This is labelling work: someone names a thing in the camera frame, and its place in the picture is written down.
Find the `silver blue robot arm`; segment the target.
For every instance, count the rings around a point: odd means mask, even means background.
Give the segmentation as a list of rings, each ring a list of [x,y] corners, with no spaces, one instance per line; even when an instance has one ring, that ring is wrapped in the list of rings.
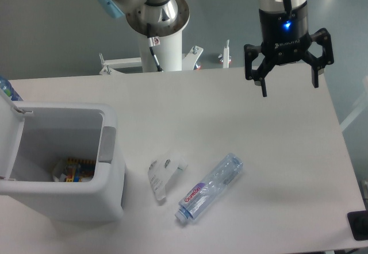
[[[189,20],[185,0],[99,0],[109,15],[125,15],[130,26],[147,39],[169,36]],[[244,46],[245,78],[267,95],[265,77],[275,67],[300,60],[309,64],[312,84],[334,63],[331,35],[326,28],[308,32],[307,0],[258,0],[262,43]]]

